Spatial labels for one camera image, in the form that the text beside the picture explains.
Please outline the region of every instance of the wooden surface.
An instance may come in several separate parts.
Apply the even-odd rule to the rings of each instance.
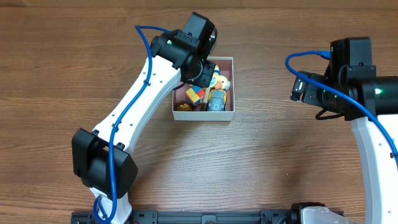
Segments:
[[[0,6],[398,9],[398,2],[394,0],[0,0]]]
[[[235,211],[319,201],[364,219],[358,148],[342,119],[289,100],[292,52],[371,36],[379,75],[396,75],[398,12],[202,9],[234,57],[230,123],[176,122],[171,96],[145,127],[129,191],[136,209]],[[192,9],[0,8],[0,223],[68,223],[94,197],[72,171],[71,138],[91,130],[134,83],[146,51],[135,24],[183,27]],[[148,39],[158,32],[146,31]],[[298,58],[323,73],[327,62]]]

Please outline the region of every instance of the colorful toy block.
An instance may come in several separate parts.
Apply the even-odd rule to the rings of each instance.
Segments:
[[[192,86],[185,92],[185,97],[193,106],[198,106],[205,97],[205,92],[198,86]]]

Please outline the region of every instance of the white box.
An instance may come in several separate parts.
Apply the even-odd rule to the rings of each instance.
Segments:
[[[193,111],[177,111],[177,108],[184,103],[188,103],[185,99],[185,91],[190,85],[173,91],[172,111],[174,120],[176,121],[231,121],[235,112],[235,94],[234,94],[234,60],[232,57],[208,57],[208,60],[216,63],[220,68],[220,73],[231,81],[231,88],[227,93],[227,102],[225,111],[200,111],[201,106]]]

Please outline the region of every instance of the green indicator light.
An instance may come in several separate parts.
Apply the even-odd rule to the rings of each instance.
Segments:
[[[380,93],[382,93],[383,91],[381,90],[381,89],[379,89],[379,88],[375,88],[374,89],[374,93],[375,94],[380,94]]]

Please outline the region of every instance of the blue cable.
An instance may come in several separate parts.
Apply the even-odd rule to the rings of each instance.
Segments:
[[[305,75],[300,74],[299,72],[297,72],[296,70],[294,70],[290,65],[289,65],[289,61],[291,58],[293,57],[299,57],[299,56],[303,56],[303,55],[319,55],[325,59],[330,59],[330,52],[329,51],[316,51],[316,50],[311,50],[311,51],[307,51],[307,52],[301,52],[301,53],[295,53],[295,54],[291,54],[286,58],[285,61],[285,65],[286,68],[293,73],[294,75],[296,75],[297,77],[301,78],[302,80],[306,81],[307,83],[310,83],[312,85],[315,85],[323,90],[326,90],[338,97],[340,97],[341,99],[347,101],[348,103],[351,103],[352,105],[354,105],[355,107],[357,107],[360,111],[362,111],[371,121],[373,121],[373,123],[379,128],[380,132],[383,134],[383,136],[386,138],[388,145],[390,145],[391,147],[391,151],[392,151],[392,155],[394,156],[394,159],[396,160],[396,164],[397,164],[397,168],[398,168],[398,152],[397,152],[397,148],[396,145],[394,144],[393,140],[391,139],[390,135],[388,134],[388,132],[386,131],[386,129],[384,129],[383,125],[377,120],[377,118],[368,110],[366,109],[362,104],[358,103],[357,101],[355,101],[354,99],[352,99],[351,97],[347,96],[346,94],[335,90],[334,88],[331,88],[329,86],[326,86],[322,83],[319,83],[311,78],[306,77]]]
[[[147,73],[147,78],[146,82],[142,85],[141,89],[138,91],[137,95],[130,101],[130,103],[125,107],[125,109],[122,111],[122,113],[119,115],[118,119],[115,122],[115,125],[112,128],[111,131],[111,136],[109,137],[109,174],[111,177],[111,192],[112,192],[112,211],[109,217],[107,217],[107,214],[105,214],[105,210],[101,204],[101,198],[102,196],[98,196],[95,198],[94,205],[93,205],[93,213],[94,217],[97,220],[97,222],[101,224],[109,224],[111,223],[112,219],[114,218],[116,214],[116,207],[118,205],[118,194],[116,192],[116,177],[114,173],[114,154],[113,154],[113,141],[114,141],[114,135],[116,134],[116,130],[118,129],[118,126],[120,122],[122,121],[124,115],[129,111],[130,107],[137,101],[137,99],[142,95],[146,87],[148,86],[150,75],[152,74],[152,52],[150,51],[150,46],[148,44],[147,39],[145,38],[144,33],[142,33],[141,29],[154,29],[154,30],[160,30],[163,32],[169,33],[170,31],[167,29],[163,29],[160,27],[154,27],[154,26],[136,26],[136,30],[138,31],[139,35],[142,38],[142,41],[145,44],[145,48],[147,49],[148,53],[148,73]],[[98,215],[97,212],[97,206],[99,204],[99,209],[101,210],[101,213],[104,215],[104,220]]]

